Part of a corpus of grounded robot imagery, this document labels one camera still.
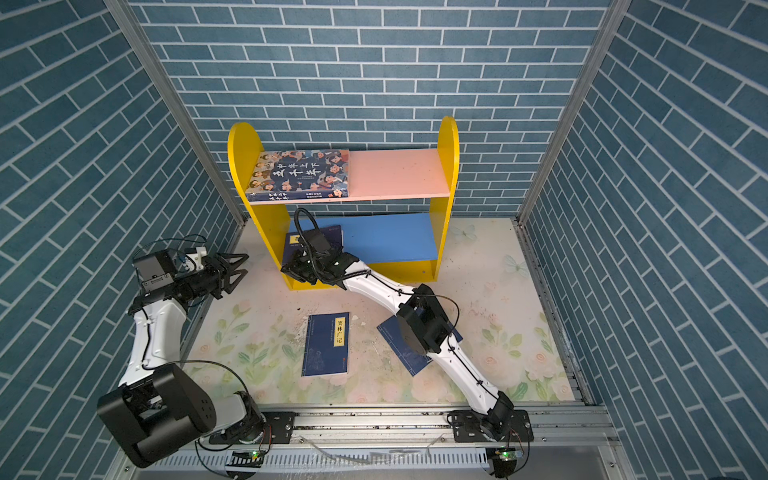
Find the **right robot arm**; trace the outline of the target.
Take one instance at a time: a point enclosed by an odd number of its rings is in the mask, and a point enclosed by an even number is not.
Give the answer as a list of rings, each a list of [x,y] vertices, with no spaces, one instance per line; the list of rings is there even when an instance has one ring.
[[[360,294],[394,314],[405,343],[437,364],[459,387],[468,401],[467,410],[448,414],[458,443],[479,441],[523,444],[534,439],[528,413],[493,385],[472,363],[456,337],[440,296],[426,284],[410,287],[371,269],[356,256],[315,227],[296,229],[298,251],[291,254],[281,272],[315,285],[322,283]]]

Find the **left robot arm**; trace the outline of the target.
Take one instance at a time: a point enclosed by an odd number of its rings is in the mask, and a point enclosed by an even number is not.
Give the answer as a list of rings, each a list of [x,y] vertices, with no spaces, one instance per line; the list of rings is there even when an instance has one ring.
[[[179,260],[168,250],[134,259],[140,290],[128,309],[131,357],[116,389],[99,398],[97,414],[135,466],[149,467],[208,435],[226,446],[264,439],[267,420],[247,388],[214,400],[183,371],[180,356],[190,305],[232,293],[247,258],[199,247]]]

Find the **colourful illustrated history book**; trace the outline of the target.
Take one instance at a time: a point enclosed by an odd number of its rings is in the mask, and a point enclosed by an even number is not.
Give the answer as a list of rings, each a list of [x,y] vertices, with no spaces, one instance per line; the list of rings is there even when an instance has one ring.
[[[349,150],[263,151],[245,196],[264,201],[337,199],[348,196]]]

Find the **navy book yellow label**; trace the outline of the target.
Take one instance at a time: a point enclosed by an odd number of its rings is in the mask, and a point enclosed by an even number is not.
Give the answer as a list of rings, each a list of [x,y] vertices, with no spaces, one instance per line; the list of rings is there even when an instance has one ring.
[[[340,225],[304,230],[304,237],[312,246],[316,259],[322,254],[343,249],[343,232]],[[302,256],[304,253],[301,235],[298,232],[289,232],[285,236],[282,264],[287,265],[296,255]]]

